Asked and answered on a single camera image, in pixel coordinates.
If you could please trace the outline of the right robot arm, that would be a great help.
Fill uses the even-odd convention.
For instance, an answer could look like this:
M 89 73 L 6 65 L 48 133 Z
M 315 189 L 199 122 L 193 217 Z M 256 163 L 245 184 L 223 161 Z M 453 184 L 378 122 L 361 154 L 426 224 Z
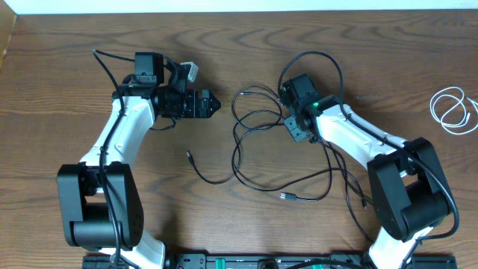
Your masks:
M 373 206 L 381 223 L 366 252 L 370 268 L 446 267 L 441 258 L 414 252 L 446 216 L 459 213 L 434 146 L 419 137 L 408 141 L 373 126 L 338 96 L 323 96 L 311 78 L 298 75 L 279 84 L 278 95 L 291 115 L 285 125 L 295 141 L 330 142 L 368 172 Z

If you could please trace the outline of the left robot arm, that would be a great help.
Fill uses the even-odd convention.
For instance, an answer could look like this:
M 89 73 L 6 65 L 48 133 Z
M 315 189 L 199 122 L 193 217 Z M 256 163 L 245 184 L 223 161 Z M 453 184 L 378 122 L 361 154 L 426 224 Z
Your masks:
M 101 268 L 174 268 L 162 241 L 144 228 L 132 167 L 159 117 L 211 117 L 220 101 L 210 90 L 188 88 L 198 66 L 157 52 L 138 52 L 134 72 L 114 81 L 111 115 L 98 140 L 76 164 L 57 174 L 63 233 L 71 247 L 107 255 Z

